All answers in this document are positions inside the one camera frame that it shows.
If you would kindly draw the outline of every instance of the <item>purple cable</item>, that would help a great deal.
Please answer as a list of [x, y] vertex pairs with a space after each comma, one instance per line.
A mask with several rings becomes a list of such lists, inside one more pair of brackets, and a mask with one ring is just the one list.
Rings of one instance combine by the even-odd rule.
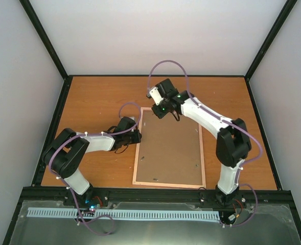
[[[150, 71], [150, 73], [149, 73], [149, 76], [148, 76], [147, 92], [149, 92], [149, 90], [150, 90], [150, 79], [151, 79], [151, 75], [152, 75], [152, 73], [154, 72], [155, 68], [158, 67], [160, 64], [167, 63], [167, 62], [174, 63], [174, 64], [176, 64], [178, 67], [181, 68], [181, 70], [183, 71], [184, 76], [185, 76], [185, 78], [186, 78], [186, 81], [187, 81], [187, 93], [188, 93], [190, 99], [191, 99], [196, 105], [198, 105], [198, 103], [195, 101], [195, 99], [194, 99], [194, 98], [191, 96], [191, 94], [190, 94], [190, 88], [189, 88], [189, 83], [190, 83], [190, 82], [189, 82], [189, 77], [188, 77], [188, 75], [187, 75], [186, 70], [183, 68], [182, 65], [180, 65], [178, 62], [176, 62], [176, 61], [174, 61], [174, 60], [163, 60], [163, 61], [160, 61], [160, 62], [158, 62], [157, 64], [155, 64], [155, 66], [151, 69], [151, 71]], [[200, 108], [201, 108], [202, 110], [204, 110], [205, 112], [207, 112], [209, 115], [213, 116], [214, 118], [216, 118], [216, 119], [218, 119], [218, 120], [221, 120], [221, 118], [220, 118], [218, 115], [212, 113], [212, 112], [211, 112], [210, 110], [208, 110], [207, 108], [205, 108], [205, 107], [203, 107], [203, 106], [200, 106]], [[244, 161], [243, 163], [241, 163], [241, 164], [240, 164], [240, 167], [242, 167], [243, 165], [248, 164], [248, 163], [250, 163], [250, 162], [256, 161], [257, 159], [259, 159], [259, 158], [262, 156], [262, 154], [263, 154], [263, 148], [262, 148], [261, 144], [258, 142], [258, 140], [256, 140], [251, 134], [249, 134], [247, 131], [245, 131], [244, 129], [238, 127], [237, 125], [233, 124], [233, 123], [230, 122], [230, 121], [222, 120], [222, 122], [225, 123], [225, 124], [227, 124], [227, 125], [229, 125], [229, 126], [231, 126], [231, 127], [233, 127], [233, 128], [236, 128], [236, 129], [239, 130], [240, 132], [244, 133], [245, 135], [247, 135], [249, 138], [251, 138], [251, 139], [258, 145], [258, 148], [259, 148], [259, 154], [258, 154], [256, 157], [251, 158], [251, 159], [246, 160], [246, 161]], [[237, 171], [236, 178], [235, 178], [235, 183], [238, 183], [239, 175], [240, 175], [240, 170]]]
[[248, 186], [250, 188], [250, 190], [252, 191], [252, 193], [254, 195], [255, 206], [253, 208], [252, 214], [250, 215], [250, 217], [248, 219], [246, 219], [244, 222], [242, 222], [240, 224], [232, 225], [231, 227], [239, 227], [239, 226], [242, 226], [242, 225], [245, 225], [246, 223], [248, 223], [254, 217], [254, 214], [256, 213], [257, 206], [258, 206], [257, 195], [256, 195], [255, 190], [252, 188], [252, 186], [249, 185], [249, 184], [241, 184], [240, 186]]
[[[129, 129], [127, 129], [127, 130], [124, 130], [124, 131], [121, 131], [121, 132], [117, 132], [117, 133], [109, 133], [109, 134], [106, 134], [106, 135], [118, 135], [118, 134], [124, 134], [124, 133], [126, 133], [126, 132], [131, 131], [132, 129], [134, 129], [134, 128], [138, 125], [138, 123], [139, 123], [139, 121], [140, 121], [140, 118], [141, 118], [141, 108], [140, 108], [140, 106], [139, 106], [137, 103], [135, 103], [135, 102], [127, 102], [127, 103], [125, 103], [124, 105], [122, 105], [122, 106], [120, 107], [120, 109], [119, 109], [119, 118], [121, 118], [121, 111], [122, 111], [122, 109], [123, 109], [126, 105], [135, 105], [135, 106], [137, 106], [137, 108], [138, 108], [138, 110], [139, 110], [139, 118], [138, 118], [138, 120], [136, 121], [135, 125], [133, 125], [131, 128], [129, 128]], [[98, 135], [102, 135], [102, 134], [90, 134], [90, 136], [98, 136]], [[68, 139], [67, 141], [65, 141], [65, 142], [64, 142], [64, 143], [63, 143], [63, 144], [62, 144], [62, 145], [54, 152], [54, 154], [53, 154], [52, 157], [50, 158], [49, 164], [48, 164], [48, 169], [49, 169], [49, 171], [50, 171], [52, 174], [56, 175], [57, 177], [60, 177], [56, 172], [54, 172], [54, 171], [52, 170], [52, 164], [53, 164], [53, 161], [54, 161], [55, 157], [57, 156], [57, 154], [58, 154], [58, 153], [59, 153], [59, 152], [60, 152], [60, 151], [68, 144], [68, 143], [70, 143], [71, 141], [73, 141], [73, 140], [75, 140], [75, 139], [77, 139], [77, 138], [79, 138], [79, 137], [83, 137], [83, 136], [86, 136], [86, 135], [85, 135], [85, 134], [77, 134], [77, 135], [73, 136], [72, 138], [70, 138], [70, 139]], [[67, 187], [70, 187], [70, 186], [69, 186], [62, 178], [61, 178], [61, 181], [62, 181]], [[111, 216], [109, 216], [109, 215], [106, 215], [106, 214], [105, 214], [105, 215], [100, 215], [100, 216], [98, 216], [98, 217], [96, 217], [96, 218], [94, 218], [94, 219], [92, 219], [92, 220], [86, 222], [86, 221], [84, 220], [83, 216], [82, 216], [82, 213], [81, 213], [81, 211], [80, 211], [80, 208], [79, 208], [79, 204], [78, 204], [77, 198], [76, 198], [75, 193], [74, 193], [74, 191], [72, 190], [72, 188], [70, 188], [70, 191], [71, 191], [71, 193], [72, 193], [72, 196], [73, 196], [75, 205], [76, 205], [76, 207], [77, 207], [77, 209], [78, 209], [79, 216], [81, 217], [82, 223], [85, 225], [85, 227], [86, 227], [89, 231], [91, 231], [93, 234], [96, 234], [96, 235], [99, 235], [99, 236], [106, 236], [106, 235], [109, 235], [110, 233], [113, 232], [113, 230], [114, 230], [114, 220], [113, 220], [113, 218], [112, 218]], [[96, 231], [93, 231], [93, 230], [88, 226], [89, 223], [94, 222], [94, 221], [98, 220], [98, 219], [101, 218], [101, 217], [107, 217], [107, 218], [109, 218], [109, 219], [112, 221], [112, 229], [111, 229], [109, 232], [104, 233], [104, 234], [101, 234], [101, 233], [98, 233], [98, 232], [96, 232]]]

